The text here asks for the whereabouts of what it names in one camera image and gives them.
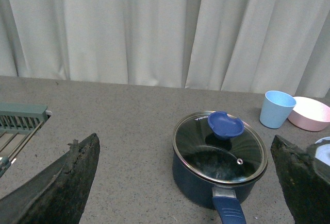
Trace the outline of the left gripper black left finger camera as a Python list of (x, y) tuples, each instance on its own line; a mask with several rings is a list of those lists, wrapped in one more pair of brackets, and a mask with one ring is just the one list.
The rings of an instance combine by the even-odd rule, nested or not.
[(79, 223), (100, 155), (93, 133), (1, 199), (1, 223)]

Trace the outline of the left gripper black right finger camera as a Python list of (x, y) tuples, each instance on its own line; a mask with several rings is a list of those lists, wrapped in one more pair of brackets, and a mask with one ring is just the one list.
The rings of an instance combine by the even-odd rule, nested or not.
[(271, 155), (295, 223), (329, 223), (329, 166), (315, 158), (315, 143), (302, 150), (276, 135)]

